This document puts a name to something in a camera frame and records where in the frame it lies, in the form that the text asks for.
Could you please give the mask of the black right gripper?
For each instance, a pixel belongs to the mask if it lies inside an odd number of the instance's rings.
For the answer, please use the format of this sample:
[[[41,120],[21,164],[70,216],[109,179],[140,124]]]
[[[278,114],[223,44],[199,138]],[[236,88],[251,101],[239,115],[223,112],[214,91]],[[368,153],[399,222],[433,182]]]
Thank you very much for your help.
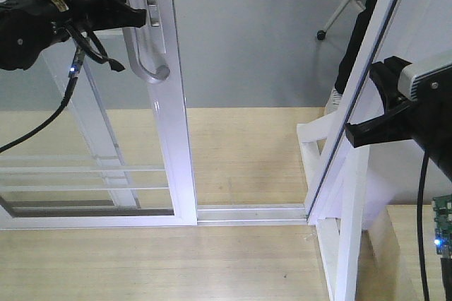
[[[345,135],[354,148],[378,143],[414,140],[430,159],[451,176],[451,98],[413,102],[398,91],[400,72],[411,63],[390,57],[371,65],[383,114],[368,121],[345,125]]]

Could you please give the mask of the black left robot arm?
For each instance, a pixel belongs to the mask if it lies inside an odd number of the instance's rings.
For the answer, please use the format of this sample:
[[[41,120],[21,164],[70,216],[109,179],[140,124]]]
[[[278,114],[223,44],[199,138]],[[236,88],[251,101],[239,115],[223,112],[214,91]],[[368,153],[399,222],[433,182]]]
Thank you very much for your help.
[[[40,52],[73,38],[93,61],[111,70],[124,66],[108,57],[95,32],[115,28],[140,28],[143,9],[127,0],[6,0],[1,3],[1,68],[29,69]]]

